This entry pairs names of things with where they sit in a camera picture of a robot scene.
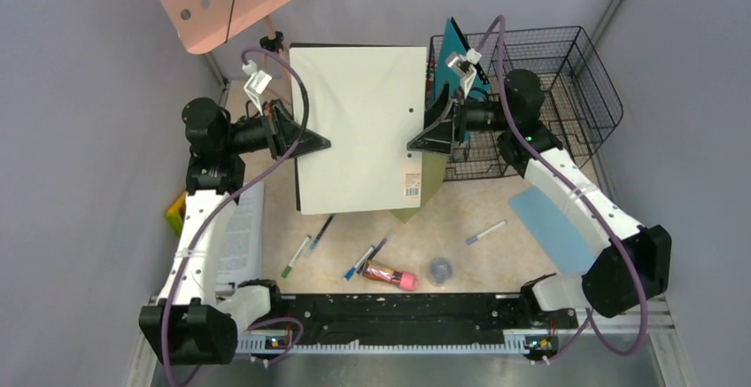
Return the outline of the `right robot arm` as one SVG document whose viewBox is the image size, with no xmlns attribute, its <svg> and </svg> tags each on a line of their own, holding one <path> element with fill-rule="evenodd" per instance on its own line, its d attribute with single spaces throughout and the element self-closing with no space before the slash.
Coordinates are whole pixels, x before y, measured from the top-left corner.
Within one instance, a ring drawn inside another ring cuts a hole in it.
<svg viewBox="0 0 751 387">
<path fill-rule="evenodd" d="M 425 129 L 407 148 L 448 155 L 468 132 L 497 133 L 502 159 L 559 212 L 593 256 L 584 268 L 524 284 L 522 320 L 542 327 L 555 311 L 574 307 L 612 318 L 663 294 L 669 285 L 670 234 L 620 210 L 582 173 L 540 119 L 546 97 L 538 76 L 515 69 L 495 97 L 474 82 L 469 74 L 456 86 L 445 82 L 425 112 Z"/>
</svg>

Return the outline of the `green capped marker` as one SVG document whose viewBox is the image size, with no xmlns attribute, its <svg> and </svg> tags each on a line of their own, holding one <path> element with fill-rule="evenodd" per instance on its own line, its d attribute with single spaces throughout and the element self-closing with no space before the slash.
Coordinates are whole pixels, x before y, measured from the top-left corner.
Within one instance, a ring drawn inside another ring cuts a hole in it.
<svg viewBox="0 0 751 387">
<path fill-rule="evenodd" d="M 289 276 L 290 272 L 293 270 L 294 265 L 297 262 L 297 260 L 299 259 L 300 255 L 308 247 L 308 244 L 311 241 L 312 241 L 312 237 L 310 235 L 307 235 L 304 238 L 304 240 L 302 241 L 302 243 L 300 244 L 300 246 L 297 248 L 297 250 L 293 254 L 292 258 L 290 259 L 290 261 L 287 263 L 287 265 L 285 266 L 284 270 L 282 271 L 282 273 L 281 273 L 282 279 L 286 279 Z"/>
</svg>

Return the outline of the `green rectangular box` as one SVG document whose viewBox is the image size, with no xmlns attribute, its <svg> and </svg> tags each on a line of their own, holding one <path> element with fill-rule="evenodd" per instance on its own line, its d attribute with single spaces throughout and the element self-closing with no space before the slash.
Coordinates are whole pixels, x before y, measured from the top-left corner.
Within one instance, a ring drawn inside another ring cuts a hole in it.
<svg viewBox="0 0 751 387">
<path fill-rule="evenodd" d="M 421 201 L 415 208 L 393 209 L 390 213 L 400 222 L 408 223 L 435 196 L 444 183 L 448 156 L 436 153 L 422 154 Z"/>
</svg>

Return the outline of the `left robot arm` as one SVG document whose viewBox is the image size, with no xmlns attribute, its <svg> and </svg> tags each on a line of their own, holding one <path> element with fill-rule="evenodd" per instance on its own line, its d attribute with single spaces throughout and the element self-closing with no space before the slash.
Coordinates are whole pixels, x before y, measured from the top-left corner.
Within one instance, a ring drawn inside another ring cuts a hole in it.
<svg viewBox="0 0 751 387">
<path fill-rule="evenodd" d="M 258 118 L 238 122 L 211 98 L 184 106 L 190 143 L 184 224 L 166 284 L 155 304 L 143 306 L 138 316 L 140 330 L 164 367 L 228 364 L 239 336 L 254 322 L 273 328 L 283 319 L 275 283 L 240 283 L 222 301 L 216 298 L 216 284 L 240 196 L 287 159 L 330 146 L 307 127 L 307 98 L 299 115 L 296 122 L 278 100 L 263 104 Z"/>
</svg>

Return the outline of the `black wire desk organizer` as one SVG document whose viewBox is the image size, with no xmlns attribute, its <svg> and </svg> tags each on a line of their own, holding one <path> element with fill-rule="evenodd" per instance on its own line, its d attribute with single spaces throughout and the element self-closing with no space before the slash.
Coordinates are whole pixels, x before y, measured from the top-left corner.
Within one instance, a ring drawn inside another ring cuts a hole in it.
<svg viewBox="0 0 751 387">
<path fill-rule="evenodd" d="M 430 38 L 427 100 L 443 80 L 437 78 L 444 35 Z M 484 43 L 480 64 L 492 85 L 488 97 L 497 98 L 497 33 Z M 586 166 L 613 133 L 623 117 L 623 105 L 597 51 L 582 27 L 548 27 L 506 31 L 502 67 L 504 77 L 512 70 L 526 69 L 541 82 L 545 102 L 541 121 L 556 135 L 576 164 Z M 516 176 L 502 160 L 496 141 L 499 134 L 471 133 L 448 159 L 445 182 L 473 181 Z"/>
</svg>

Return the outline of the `printed paper clipboard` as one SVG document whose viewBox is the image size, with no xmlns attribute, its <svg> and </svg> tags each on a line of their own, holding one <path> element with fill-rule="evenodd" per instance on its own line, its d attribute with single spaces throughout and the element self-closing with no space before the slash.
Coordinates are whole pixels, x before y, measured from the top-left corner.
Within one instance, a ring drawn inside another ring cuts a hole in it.
<svg viewBox="0 0 751 387">
<path fill-rule="evenodd" d="M 229 295 L 240 283 L 262 276 L 265 183 L 245 191 L 229 220 L 216 292 Z"/>
</svg>

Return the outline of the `grey white folder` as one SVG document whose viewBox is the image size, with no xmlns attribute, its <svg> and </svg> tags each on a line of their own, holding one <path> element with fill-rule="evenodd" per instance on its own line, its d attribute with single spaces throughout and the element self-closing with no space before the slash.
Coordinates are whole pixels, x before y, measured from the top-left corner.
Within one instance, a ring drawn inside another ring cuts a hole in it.
<svg viewBox="0 0 751 387">
<path fill-rule="evenodd" d="M 306 86 L 308 129 L 329 148 L 296 159 L 304 215 L 417 208 L 427 49 L 294 43 L 291 67 Z"/>
</svg>

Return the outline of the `white blue marker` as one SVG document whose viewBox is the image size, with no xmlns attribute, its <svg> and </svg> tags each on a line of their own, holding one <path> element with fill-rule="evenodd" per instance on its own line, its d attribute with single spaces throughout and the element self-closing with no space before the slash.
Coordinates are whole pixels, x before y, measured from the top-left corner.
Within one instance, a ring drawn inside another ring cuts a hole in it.
<svg viewBox="0 0 751 387">
<path fill-rule="evenodd" d="M 499 222 L 495 223 L 494 225 L 490 226 L 489 228 L 486 228 L 482 232 L 479 232 L 479 233 L 475 234 L 474 236 L 468 238 L 465 241 L 465 244 L 467 244 L 467 245 L 474 244 L 477 241 L 479 241 L 480 239 L 488 236 L 489 234 L 491 234 L 492 232 L 498 230 L 499 228 L 503 228 L 506 225 L 507 225 L 507 221 L 506 220 L 499 221 Z"/>
</svg>

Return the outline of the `teal folder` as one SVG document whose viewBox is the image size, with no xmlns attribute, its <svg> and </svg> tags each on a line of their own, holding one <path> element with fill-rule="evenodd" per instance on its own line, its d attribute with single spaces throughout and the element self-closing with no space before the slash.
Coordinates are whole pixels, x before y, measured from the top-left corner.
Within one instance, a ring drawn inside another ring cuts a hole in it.
<svg viewBox="0 0 751 387">
<path fill-rule="evenodd" d="M 471 73 L 474 80 L 469 84 L 469 95 L 480 97 L 491 90 L 490 81 L 479 64 L 479 54 L 470 47 L 454 17 L 447 19 L 442 35 L 434 35 L 430 40 L 428 73 L 426 86 L 428 104 L 432 106 L 444 86 L 452 96 L 465 85 Z"/>
</svg>

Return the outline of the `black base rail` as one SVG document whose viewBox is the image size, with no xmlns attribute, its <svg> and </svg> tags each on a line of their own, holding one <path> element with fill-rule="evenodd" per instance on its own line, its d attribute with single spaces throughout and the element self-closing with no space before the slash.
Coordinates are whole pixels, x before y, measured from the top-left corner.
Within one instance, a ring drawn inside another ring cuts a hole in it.
<svg viewBox="0 0 751 387">
<path fill-rule="evenodd" d="M 572 309 L 536 313 L 517 294 L 282 295 L 239 352 L 519 352 L 577 329 Z"/>
</svg>

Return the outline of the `yellow green block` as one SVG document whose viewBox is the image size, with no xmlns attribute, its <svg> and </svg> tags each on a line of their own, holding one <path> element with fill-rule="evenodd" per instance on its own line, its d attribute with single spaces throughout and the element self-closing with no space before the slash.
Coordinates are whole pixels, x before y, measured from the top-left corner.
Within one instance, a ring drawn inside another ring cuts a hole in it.
<svg viewBox="0 0 751 387">
<path fill-rule="evenodd" d="M 177 237 L 182 234 L 186 211 L 186 192 L 184 191 L 166 210 L 165 218 Z"/>
</svg>

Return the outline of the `clear round container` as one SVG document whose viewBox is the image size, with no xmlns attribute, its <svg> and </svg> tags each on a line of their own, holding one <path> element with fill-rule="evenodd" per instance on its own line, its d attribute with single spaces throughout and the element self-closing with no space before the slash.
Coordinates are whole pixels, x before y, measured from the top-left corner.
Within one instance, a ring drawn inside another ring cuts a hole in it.
<svg viewBox="0 0 751 387">
<path fill-rule="evenodd" d="M 436 257 L 428 264 L 428 280 L 435 286 L 445 285 L 453 276 L 453 265 L 445 257 Z"/>
</svg>

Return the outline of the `black pen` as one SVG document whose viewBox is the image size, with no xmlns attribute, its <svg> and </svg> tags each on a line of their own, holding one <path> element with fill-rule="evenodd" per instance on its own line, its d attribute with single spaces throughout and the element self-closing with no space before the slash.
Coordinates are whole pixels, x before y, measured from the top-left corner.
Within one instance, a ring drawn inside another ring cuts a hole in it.
<svg viewBox="0 0 751 387">
<path fill-rule="evenodd" d="M 316 234 L 314 240 L 312 241 L 312 243 L 311 243 L 311 245 L 309 247 L 309 251 L 310 252 L 313 252 L 317 248 L 319 242 L 322 240 L 322 237 L 326 233 L 328 227 L 330 226 L 331 222 L 335 219 L 335 217 L 336 217 L 336 215 L 334 213 L 332 213 L 326 219 L 326 221 L 324 222 L 323 226 L 321 227 L 321 229 L 319 230 L 319 232 Z"/>
</svg>

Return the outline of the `pink capped pencil tube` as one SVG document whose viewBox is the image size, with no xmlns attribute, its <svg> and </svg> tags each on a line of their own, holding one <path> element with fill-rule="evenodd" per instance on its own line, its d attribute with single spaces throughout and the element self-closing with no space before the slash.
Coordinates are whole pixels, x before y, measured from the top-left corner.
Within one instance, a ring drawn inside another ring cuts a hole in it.
<svg viewBox="0 0 751 387">
<path fill-rule="evenodd" d="M 372 259 L 367 261 L 362 275 L 373 281 L 394 285 L 404 291 L 415 291 L 419 285 L 419 278 L 416 274 L 398 271 Z"/>
</svg>

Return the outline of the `light blue clipboard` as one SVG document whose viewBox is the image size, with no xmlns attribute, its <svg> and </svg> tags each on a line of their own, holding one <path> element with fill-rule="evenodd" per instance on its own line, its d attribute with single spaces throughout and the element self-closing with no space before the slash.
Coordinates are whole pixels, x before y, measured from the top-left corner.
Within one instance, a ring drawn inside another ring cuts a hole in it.
<svg viewBox="0 0 751 387">
<path fill-rule="evenodd" d="M 564 275 L 586 272 L 595 258 L 582 234 L 540 189 L 530 187 L 509 200 L 522 224 Z"/>
</svg>

